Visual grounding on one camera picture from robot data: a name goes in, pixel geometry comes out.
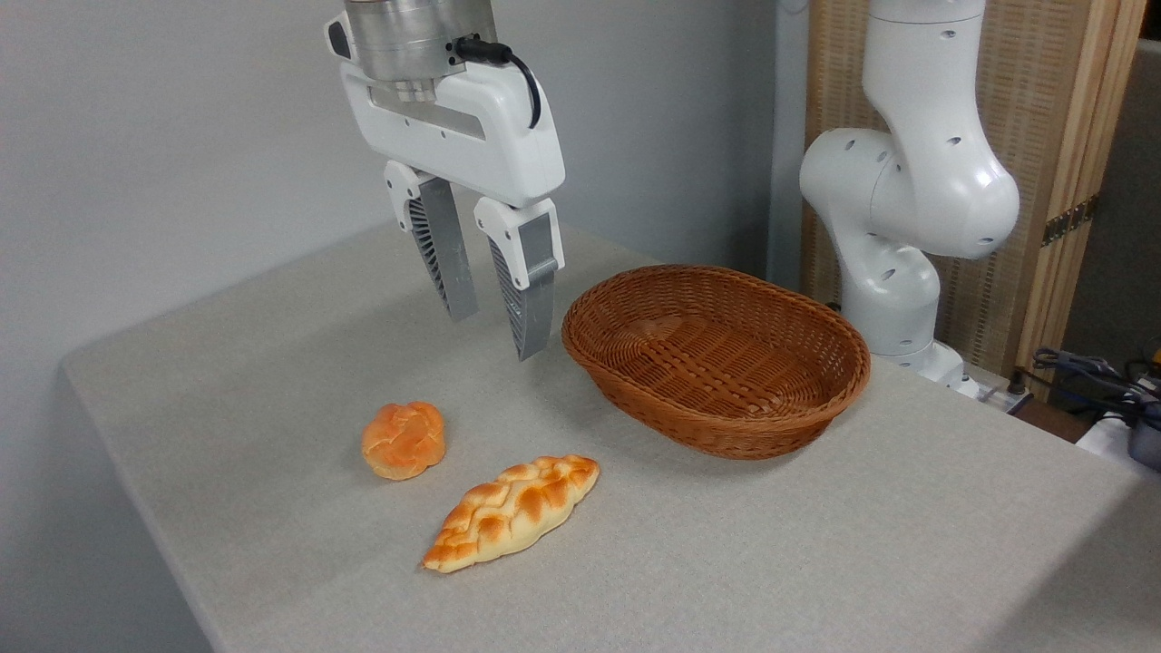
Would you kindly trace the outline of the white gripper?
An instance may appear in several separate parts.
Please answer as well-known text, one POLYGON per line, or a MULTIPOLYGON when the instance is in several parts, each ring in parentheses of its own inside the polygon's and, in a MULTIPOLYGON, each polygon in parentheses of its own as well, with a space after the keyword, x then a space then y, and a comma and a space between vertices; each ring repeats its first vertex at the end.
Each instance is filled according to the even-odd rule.
POLYGON ((565 168, 545 91, 498 41, 493 13, 344 10, 327 22, 327 45, 366 144, 390 160, 383 178, 395 220, 414 237, 450 320, 478 311, 457 182, 484 195, 475 218, 518 359, 540 353, 551 333, 554 277, 565 266, 546 198, 565 168))

